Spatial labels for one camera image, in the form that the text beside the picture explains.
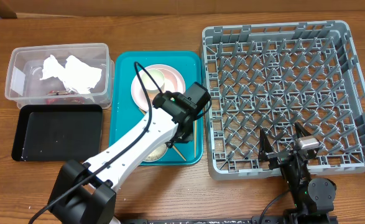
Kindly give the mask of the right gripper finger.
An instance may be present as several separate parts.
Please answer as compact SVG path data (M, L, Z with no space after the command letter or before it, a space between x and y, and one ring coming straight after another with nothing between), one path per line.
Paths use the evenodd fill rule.
M297 139L312 136L299 122L294 123Z
M266 132L261 129L260 130L260 138L259 138L259 155L265 155L266 153L273 153L273 148L267 138Z

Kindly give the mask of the white bowl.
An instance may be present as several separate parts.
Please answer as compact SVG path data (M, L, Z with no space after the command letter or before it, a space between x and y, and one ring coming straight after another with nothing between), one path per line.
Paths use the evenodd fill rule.
M166 144L161 144L154 149L145 159L144 162L155 162L161 159L167 152L168 147Z

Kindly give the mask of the white napkin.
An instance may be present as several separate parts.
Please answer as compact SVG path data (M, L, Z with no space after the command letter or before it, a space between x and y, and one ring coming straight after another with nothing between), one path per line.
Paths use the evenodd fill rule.
M91 67L74 55L69 56L66 61L63 66L53 55L46 58L40 80L57 78L66 90L77 94L90 94L90 90L101 80L102 69Z

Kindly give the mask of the red snack wrapper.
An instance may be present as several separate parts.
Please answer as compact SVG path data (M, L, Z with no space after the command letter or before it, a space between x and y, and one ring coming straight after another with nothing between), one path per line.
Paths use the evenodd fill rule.
M91 96L77 96L77 92L73 90L52 90L47 95L50 96L45 100L47 105L80 105L93 102Z

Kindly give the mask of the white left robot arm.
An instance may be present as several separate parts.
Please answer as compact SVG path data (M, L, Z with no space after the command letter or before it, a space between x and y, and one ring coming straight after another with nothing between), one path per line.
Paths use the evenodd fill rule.
M107 150L62 166L46 210L62 223L117 223L120 186L159 146L186 141L209 100L205 91L159 93L144 117Z

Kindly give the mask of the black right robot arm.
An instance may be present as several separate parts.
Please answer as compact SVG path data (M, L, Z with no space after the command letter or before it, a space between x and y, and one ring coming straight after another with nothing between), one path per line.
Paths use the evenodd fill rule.
M274 152L267 138L266 132L261 129L259 138L259 161L268 162L269 169L279 168L282 177L286 180L288 189L273 199L263 209L259 223L338 223L336 216L329 213L334 210L333 201L336 197L336 184L326 178L311 178L307 164L310 159L316 158L320 150L320 142L309 133L300 123L295 123L296 138L293 148ZM295 207L286 209L283 215L267 216L266 211L284 195L290 193Z

